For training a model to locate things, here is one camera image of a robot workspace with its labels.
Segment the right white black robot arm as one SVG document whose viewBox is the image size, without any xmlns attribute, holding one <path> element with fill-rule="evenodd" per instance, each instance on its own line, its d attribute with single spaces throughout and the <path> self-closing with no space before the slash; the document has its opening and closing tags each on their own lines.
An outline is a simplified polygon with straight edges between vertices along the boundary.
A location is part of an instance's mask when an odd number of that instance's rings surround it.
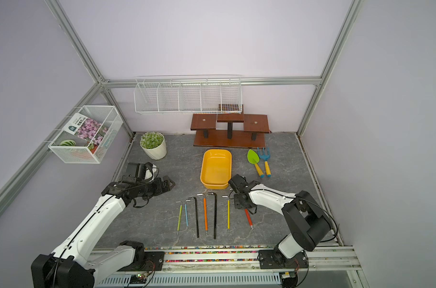
<svg viewBox="0 0 436 288">
<path fill-rule="evenodd" d="M 257 261 L 262 270 L 306 268 L 309 266 L 307 252 L 312 252 L 319 243 L 338 225 L 307 191 L 281 192 L 261 182 L 247 182 L 245 177 L 235 175 L 229 180 L 235 193 L 237 209 L 257 209 L 264 206 L 281 214 L 290 233 L 273 250 L 260 250 Z"/>
</svg>

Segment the long black hex key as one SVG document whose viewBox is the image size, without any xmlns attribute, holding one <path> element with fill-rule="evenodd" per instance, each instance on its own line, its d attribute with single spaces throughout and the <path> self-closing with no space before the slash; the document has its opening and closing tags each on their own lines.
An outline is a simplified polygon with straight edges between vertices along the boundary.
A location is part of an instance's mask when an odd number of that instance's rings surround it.
<svg viewBox="0 0 436 288">
<path fill-rule="evenodd" d="M 213 239 L 217 239 L 217 194 L 214 192 L 208 192 L 209 196 L 214 197 L 214 226 L 213 226 Z"/>
</svg>

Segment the orange hex key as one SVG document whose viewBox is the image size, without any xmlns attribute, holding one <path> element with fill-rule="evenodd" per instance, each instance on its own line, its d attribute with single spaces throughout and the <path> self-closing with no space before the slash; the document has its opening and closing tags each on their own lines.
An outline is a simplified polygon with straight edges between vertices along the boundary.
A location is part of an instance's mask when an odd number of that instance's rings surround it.
<svg viewBox="0 0 436 288">
<path fill-rule="evenodd" d="M 203 200 L 203 216 L 204 216 L 204 227 L 205 233 L 208 235 L 208 212 L 207 212 L 207 198 L 203 193 L 198 193 L 197 196 L 202 197 Z"/>
</svg>

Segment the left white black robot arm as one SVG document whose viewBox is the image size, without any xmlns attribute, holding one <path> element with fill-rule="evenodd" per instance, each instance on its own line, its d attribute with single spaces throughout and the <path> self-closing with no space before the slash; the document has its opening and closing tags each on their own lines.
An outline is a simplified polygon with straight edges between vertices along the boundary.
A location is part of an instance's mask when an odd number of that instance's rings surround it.
<svg viewBox="0 0 436 288">
<path fill-rule="evenodd" d="M 36 288 L 94 288 L 102 280 L 130 265 L 155 271 L 158 261 L 152 261 L 137 241 L 123 241 L 109 253 L 90 260 L 89 256 L 104 232 L 136 198 L 149 200 L 171 191 L 175 183 L 168 177 L 125 176 L 121 182 L 111 182 L 102 192 L 95 207 L 81 224 L 52 253 L 40 254 L 31 264 Z"/>
</svg>

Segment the yellow hex key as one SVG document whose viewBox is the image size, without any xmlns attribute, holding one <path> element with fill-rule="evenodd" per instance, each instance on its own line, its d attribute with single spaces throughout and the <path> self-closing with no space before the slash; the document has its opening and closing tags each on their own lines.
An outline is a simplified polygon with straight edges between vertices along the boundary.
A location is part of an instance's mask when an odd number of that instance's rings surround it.
<svg viewBox="0 0 436 288">
<path fill-rule="evenodd" d="M 231 200 L 229 196 L 222 196 L 222 198 L 226 199 L 227 203 L 227 231 L 231 231 Z"/>
</svg>

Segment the red long hex key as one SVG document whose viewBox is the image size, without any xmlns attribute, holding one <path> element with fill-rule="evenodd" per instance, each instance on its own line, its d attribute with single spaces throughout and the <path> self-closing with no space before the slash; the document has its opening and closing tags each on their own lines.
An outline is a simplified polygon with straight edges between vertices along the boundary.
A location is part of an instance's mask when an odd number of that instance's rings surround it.
<svg viewBox="0 0 436 288">
<path fill-rule="evenodd" d="M 250 228 L 254 229 L 254 225 L 253 225 L 253 222 L 252 222 L 251 216 L 250 216 L 250 211 L 247 208 L 244 211 L 245 211 L 245 215 L 246 215 L 246 218 L 247 218 L 247 221 L 248 221 Z"/>
</svg>

